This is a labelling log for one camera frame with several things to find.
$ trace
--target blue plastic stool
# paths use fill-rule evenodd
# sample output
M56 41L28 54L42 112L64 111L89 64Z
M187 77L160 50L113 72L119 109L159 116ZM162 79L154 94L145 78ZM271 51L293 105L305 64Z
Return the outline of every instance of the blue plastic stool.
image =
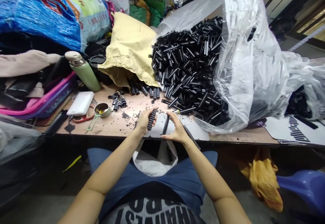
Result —
M325 174L301 170L289 177L277 176L280 188L298 194L318 216L325 217Z

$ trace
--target measuring cup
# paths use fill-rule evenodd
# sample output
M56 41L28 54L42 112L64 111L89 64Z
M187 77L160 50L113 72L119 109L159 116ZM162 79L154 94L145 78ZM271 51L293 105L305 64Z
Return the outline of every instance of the measuring cup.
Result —
M100 103L95 106L94 112L95 112L95 116L92 119L92 121L90 122L89 126L87 127L87 131L91 131L94 128L98 117L101 117L101 118L108 117L110 115L110 113L112 112L112 109L108 106L108 104Z

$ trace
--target green bag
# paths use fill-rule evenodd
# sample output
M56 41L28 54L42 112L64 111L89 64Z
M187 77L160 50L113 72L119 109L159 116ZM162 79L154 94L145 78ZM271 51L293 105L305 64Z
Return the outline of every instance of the green bag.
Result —
M144 0L151 12L150 26L158 27L160 24L164 11L165 0Z
M135 5L130 5L130 16L142 23L146 23L147 10Z

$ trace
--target person's lap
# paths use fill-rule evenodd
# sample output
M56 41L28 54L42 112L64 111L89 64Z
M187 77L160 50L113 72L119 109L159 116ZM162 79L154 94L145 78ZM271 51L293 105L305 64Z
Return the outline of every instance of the person's lap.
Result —
M91 148L88 149L89 163L91 173L103 163L111 154L111 151ZM215 151L203 152L205 157L216 166L218 154ZM151 182L159 181L173 189L197 215L200 215L200 206L202 205L205 195L205 189L194 169L189 158L178 163L161 177L150 177L139 171L133 164L129 163L122 173L115 186L107 194L100 218L110 210L123 196L132 191L134 188Z

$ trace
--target wooden table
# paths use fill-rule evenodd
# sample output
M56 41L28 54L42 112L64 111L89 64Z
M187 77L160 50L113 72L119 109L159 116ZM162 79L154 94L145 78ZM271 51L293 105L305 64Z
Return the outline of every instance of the wooden table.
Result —
M107 103L109 106L112 104L112 99L108 99L109 95L115 93L119 88L115 85L103 86L102 90L95 93L95 100L98 103ZM166 104L161 102L164 99L163 93L160 94L160 100L155 101L154 104L151 103L152 99L144 94L140 95L124 95L128 107L122 109L124 113L130 116L130 118L124 118L122 111L117 111L106 118L98 118L97 122L92 131L87 131L87 127L90 121L82 123L74 123L71 121L72 125L75 125L75 129L71 132L74 135L88 135L88 136L106 136L106 137L127 137L134 129L135 122L137 121L137 116L140 111L147 110L153 106L158 106L162 111L170 110ZM72 102L70 101L65 109L68 109ZM57 134L68 134L64 129L67 126L68 120L66 120ZM47 127L36 127L40 132L44 132ZM232 143L252 143L252 144L279 144L277 140L273 139L265 128L256 129L243 129L239 132L227 135L209 135L210 141L215 142L232 142Z

